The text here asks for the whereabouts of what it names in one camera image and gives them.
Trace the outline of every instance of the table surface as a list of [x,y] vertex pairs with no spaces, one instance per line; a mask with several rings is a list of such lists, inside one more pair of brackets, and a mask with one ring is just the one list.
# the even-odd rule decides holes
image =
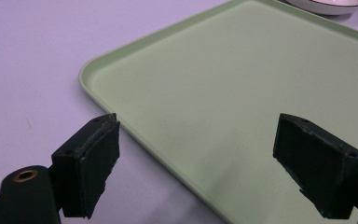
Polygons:
[[[0,183],[50,155],[104,112],[78,84],[91,58],[224,0],[0,1]],[[326,17],[358,30],[358,11]],[[121,157],[91,220],[62,223],[224,223],[120,130]]]

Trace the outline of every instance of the bolt hole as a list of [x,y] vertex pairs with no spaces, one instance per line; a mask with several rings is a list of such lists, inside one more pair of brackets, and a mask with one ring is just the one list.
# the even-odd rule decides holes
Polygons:
[[15,175],[13,180],[14,182],[21,183],[33,179],[35,176],[37,176],[36,170],[26,170]]

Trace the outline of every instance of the tray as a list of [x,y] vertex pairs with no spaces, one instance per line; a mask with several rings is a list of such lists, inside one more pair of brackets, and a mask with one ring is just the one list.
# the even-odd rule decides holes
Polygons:
[[332,223],[272,148],[280,113],[358,148],[358,32],[280,2],[231,1],[91,60],[79,79],[227,222]]

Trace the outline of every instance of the tray surface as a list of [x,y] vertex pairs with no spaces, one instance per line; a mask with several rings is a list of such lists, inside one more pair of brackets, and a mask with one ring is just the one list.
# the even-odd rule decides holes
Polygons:
[[280,113],[358,148],[358,32],[279,2],[231,1],[91,60],[79,80],[228,222],[332,222],[272,148]]

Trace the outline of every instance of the bowl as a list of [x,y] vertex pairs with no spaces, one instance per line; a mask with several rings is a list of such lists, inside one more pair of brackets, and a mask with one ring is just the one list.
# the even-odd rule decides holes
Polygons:
[[290,5],[322,15],[351,14],[358,9],[358,0],[286,0]]

